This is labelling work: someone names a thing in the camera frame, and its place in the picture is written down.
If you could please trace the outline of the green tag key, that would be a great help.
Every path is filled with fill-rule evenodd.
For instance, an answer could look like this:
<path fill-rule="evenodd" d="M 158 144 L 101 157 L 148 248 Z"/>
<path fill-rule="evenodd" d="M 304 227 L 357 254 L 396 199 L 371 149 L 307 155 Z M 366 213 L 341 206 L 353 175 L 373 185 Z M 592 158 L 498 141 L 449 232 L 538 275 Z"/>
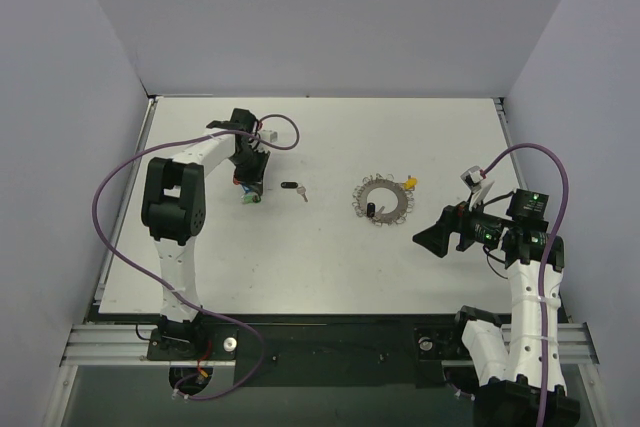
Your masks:
<path fill-rule="evenodd" d="M 260 203 L 260 202 L 261 202 L 261 196 L 256 192 L 245 193 L 242 197 L 243 204 L 254 204 L 254 203 Z"/>

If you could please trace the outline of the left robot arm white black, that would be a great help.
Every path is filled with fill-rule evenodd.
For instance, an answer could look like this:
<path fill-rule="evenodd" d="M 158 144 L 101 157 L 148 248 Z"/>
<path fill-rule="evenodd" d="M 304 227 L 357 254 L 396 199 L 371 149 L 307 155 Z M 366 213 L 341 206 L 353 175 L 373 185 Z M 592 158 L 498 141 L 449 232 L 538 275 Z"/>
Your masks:
<path fill-rule="evenodd" d="M 228 121 L 207 125 L 208 137 L 147 166 L 141 219 L 154 240 L 163 289 L 158 343 L 192 359 L 207 346 L 195 279 L 195 239 L 206 220 L 205 179 L 225 161 L 234 166 L 233 181 L 244 200 L 258 203 L 270 152 L 261 145 L 261 121 L 236 108 Z"/>

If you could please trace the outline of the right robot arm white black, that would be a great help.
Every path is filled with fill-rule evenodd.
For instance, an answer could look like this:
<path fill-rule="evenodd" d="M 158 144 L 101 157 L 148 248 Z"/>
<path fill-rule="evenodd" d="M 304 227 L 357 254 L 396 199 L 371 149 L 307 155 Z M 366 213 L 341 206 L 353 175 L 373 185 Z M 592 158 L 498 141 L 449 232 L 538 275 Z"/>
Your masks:
<path fill-rule="evenodd" d="M 517 189 L 503 218 L 483 206 L 461 202 L 443 209 L 436 223 L 415 234 L 414 243 L 443 258 L 457 234 L 457 250 L 479 243 L 500 249 L 511 293 L 511 334 L 503 335 L 497 315 L 464 306 L 447 330 L 449 349 L 470 355 L 478 384 L 476 426 L 575 426 L 578 400 L 568 395 L 559 359 L 558 311 L 564 270 L 564 243 L 547 232 L 548 198 Z"/>

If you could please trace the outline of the round metal keyring disc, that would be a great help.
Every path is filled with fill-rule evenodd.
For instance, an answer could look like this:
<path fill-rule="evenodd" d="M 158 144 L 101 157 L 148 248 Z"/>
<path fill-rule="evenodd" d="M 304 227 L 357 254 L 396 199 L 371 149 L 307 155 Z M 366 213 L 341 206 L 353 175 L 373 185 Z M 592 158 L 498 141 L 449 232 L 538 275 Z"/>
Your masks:
<path fill-rule="evenodd" d="M 376 226 L 401 225 L 414 210 L 414 191 L 405 191 L 402 184 L 407 180 L 396 180 L 391 174 L 379 173 L 364 177 L 352 193 L 355 214 Z M 366 205 L 373 202 L 384 206 L 384 213 L 375 220 L 366 217 Z"/>

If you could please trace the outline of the silver key black tag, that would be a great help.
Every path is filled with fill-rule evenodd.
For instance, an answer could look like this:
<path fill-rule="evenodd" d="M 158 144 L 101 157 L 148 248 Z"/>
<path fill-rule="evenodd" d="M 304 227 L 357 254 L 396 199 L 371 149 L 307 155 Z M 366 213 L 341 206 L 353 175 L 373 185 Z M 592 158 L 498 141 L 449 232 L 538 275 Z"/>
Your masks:
<path fill-rule="evenodd" d="M 280 187 L 282 189 L 295 191 L 304 200 L 305 203 L 308 202 L 306 187 L 304 185 L 294 181 L 284 181 L 280 184 Z"/>

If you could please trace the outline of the yellow tag key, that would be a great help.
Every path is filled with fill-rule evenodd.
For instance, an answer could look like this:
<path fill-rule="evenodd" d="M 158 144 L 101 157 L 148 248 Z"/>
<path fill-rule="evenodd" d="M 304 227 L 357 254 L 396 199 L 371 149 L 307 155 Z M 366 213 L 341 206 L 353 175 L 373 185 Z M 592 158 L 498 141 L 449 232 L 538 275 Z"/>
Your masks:
<path fill-rule="evenodd" d="M 412 176 L 409 176 L 407 180 L 402 184 L 403 189 L 405 191 L 413 191 L 418 184 L 418 179 Z"/>

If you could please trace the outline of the key black tag on disc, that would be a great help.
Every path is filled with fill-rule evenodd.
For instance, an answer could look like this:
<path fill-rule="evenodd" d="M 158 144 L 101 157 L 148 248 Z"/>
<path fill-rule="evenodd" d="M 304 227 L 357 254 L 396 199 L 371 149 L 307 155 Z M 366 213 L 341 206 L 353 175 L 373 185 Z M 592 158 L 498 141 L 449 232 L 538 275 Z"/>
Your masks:
<path fill-rule="evenodd" d="M 378 219 L 384 213 L 384 206 L 377 207 L 375 203 L 368 202 L 366 205 L 366 217 L 375 220 Z"/>

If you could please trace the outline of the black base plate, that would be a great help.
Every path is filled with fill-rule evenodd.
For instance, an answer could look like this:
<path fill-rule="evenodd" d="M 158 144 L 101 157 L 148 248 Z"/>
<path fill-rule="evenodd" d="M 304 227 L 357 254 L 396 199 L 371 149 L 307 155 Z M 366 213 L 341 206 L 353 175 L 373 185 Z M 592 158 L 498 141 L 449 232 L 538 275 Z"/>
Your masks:
<path fill-rule="evenodd" d="M 457 387 L 478 380 L 451 314 L 201 317 L 193 339 L 153 327 L 147 357 L 189 394 L 237 387 Z"/>

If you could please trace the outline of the aluminium frame rail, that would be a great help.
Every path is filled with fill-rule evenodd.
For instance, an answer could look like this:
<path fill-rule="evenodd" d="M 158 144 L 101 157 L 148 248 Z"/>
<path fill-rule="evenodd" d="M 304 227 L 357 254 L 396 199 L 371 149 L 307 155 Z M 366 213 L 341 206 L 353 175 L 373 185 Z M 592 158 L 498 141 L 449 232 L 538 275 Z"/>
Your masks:
<path fill-rule="evenodd" d="M 558 325 L 562 364 L 598 364 L 599 359 L 586 323 Z M 149 362 L 148 342 L 130 325 L 86 324 L 73 326 L 60 366 L 141 366 Z"/>

